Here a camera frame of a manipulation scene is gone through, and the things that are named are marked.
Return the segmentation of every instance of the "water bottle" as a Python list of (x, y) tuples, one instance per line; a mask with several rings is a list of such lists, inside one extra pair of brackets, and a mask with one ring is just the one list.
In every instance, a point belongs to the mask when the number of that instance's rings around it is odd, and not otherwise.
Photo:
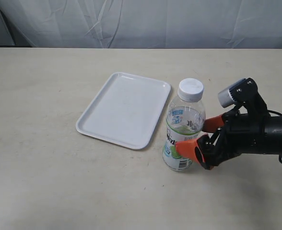
[(192, 161), (181, 157), (175, 150), (177, 141), (197, 138), (205, 122), (205, 108), (201, 101), (202, 82), (187, 78), (179, 83), (177, 96), (170, 102), (166, 114), (166, 141), (163, 159), (174, 171), (188, 169)]

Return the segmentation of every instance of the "white tray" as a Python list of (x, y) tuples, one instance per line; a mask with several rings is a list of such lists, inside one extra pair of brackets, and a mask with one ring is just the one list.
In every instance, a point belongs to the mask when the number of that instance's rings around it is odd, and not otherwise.
[(170, 93), (167, 82), (114, 73), (76, 123), (78, 132), (130, 149), (147, 146)]

